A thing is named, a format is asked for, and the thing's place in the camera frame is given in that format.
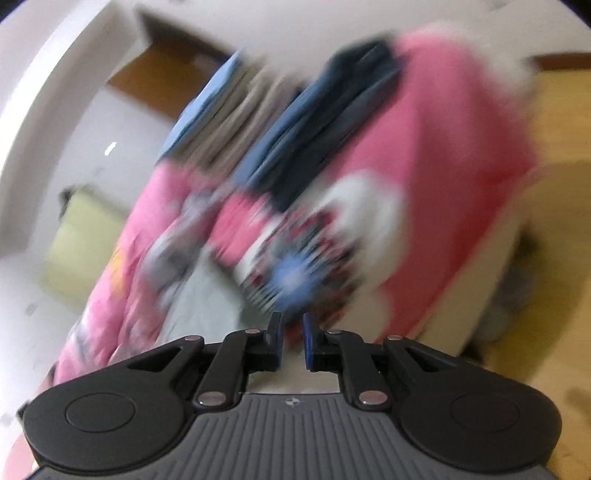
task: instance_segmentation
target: stack of clothes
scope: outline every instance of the stack of clothes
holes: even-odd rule
[[[535,167],[498,71],[433,30],[344,49],[299,94],[234,55],[171,132],[55,381],[274,311],[411,332]]]

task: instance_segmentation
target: silver rivet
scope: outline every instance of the silver rivet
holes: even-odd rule
[[[204,407],[219,407],[226,401],[226,396],[222,392],[204,392],[197,401]]]
[[[388,401],[388,396],[380,390],[366,390],[359,394],[359,401],[363,405],[381,405]]]

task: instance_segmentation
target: denim fabric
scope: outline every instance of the denim fabric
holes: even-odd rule
[[[236,52],[222,65],[199,95],[191,100],[179,116],[176,124],[164,141],[159,157],[169,155],[170,151],[185,136],[192,127],[199,121],[216,98],[221,95],[227,87],[236,69],[242,65],[240,52]]]
[[[392,95],[401,73],[384,40],[337,53],[247,153],[233,180],[284,212]]]

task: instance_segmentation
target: pink patterned cloth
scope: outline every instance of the pink patterned cloth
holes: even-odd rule
[[[510,92],[467,44],[418,33],[395,49],[404,59],[397,94],[297,205],[334,212],[335,235],[357,245],[361,284],[338,325],[374,322],[366,340],[412,330],[536,164]],[[159,163],[70,333],[56,383],[153,346],[179,285],[174,275],[158,283],[170,245],[189,262],[211,232],[219,261],[238,283],[249,277],[280,219],[264,199],[199,197],[215,186]]]

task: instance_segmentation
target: ribbed surface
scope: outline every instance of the ribbed surface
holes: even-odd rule
[[[34,480],[74,480],[43,470]],[[200,416],[165,457],[113,480],[549,480],[542,467],[478,475],[410,446],[384,414],[349,406],[340,394],[244,395],[231,411]]]

